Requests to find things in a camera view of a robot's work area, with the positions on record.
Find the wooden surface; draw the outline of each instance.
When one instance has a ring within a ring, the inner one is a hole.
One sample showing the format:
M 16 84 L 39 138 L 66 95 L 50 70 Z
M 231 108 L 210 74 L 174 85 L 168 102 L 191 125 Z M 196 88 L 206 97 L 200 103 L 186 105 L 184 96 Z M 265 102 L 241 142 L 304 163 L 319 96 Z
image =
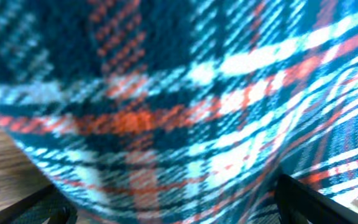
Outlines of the wooden surface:
M 0 210 L 44 188 L 50 182 L 0 129 Z M 77 223 L 87 223 L 79 218 Z

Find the wooden table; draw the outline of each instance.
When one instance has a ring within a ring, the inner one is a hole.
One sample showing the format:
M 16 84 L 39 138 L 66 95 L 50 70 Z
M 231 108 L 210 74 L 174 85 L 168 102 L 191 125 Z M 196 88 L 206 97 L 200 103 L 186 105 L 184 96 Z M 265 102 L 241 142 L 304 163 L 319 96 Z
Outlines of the wooden table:
M 0 210 L 46 187 L 50 182 L 0 129 Z M 79 218 L 77 223 L 89 223 Z

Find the plaid shirt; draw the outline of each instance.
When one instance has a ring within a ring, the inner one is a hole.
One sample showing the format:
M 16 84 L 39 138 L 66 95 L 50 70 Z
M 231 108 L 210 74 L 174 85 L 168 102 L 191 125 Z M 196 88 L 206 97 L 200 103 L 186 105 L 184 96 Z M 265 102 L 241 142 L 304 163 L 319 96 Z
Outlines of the plaid shirt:
M 358 196 L 358 0 L 0 1 L 0 125 L 102 223 Z

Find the blue plaid fabric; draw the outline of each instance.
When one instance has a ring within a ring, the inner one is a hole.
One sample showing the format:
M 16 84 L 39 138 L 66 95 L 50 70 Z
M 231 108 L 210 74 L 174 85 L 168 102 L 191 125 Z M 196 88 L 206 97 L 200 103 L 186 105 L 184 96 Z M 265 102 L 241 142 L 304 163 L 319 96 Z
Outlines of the blue plaid fabric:
M 0 0 L 0 125 L 101 223 L 358 196 L 357 0 Z

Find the tartan pattern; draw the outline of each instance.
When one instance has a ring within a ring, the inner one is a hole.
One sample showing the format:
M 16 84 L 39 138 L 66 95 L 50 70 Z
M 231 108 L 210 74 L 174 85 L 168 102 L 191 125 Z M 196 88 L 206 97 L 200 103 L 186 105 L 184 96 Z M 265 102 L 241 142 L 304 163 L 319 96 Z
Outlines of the tartan pattern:
M 358 1 L 0 1 L 0 125 L 101 223 L 358 196 Z

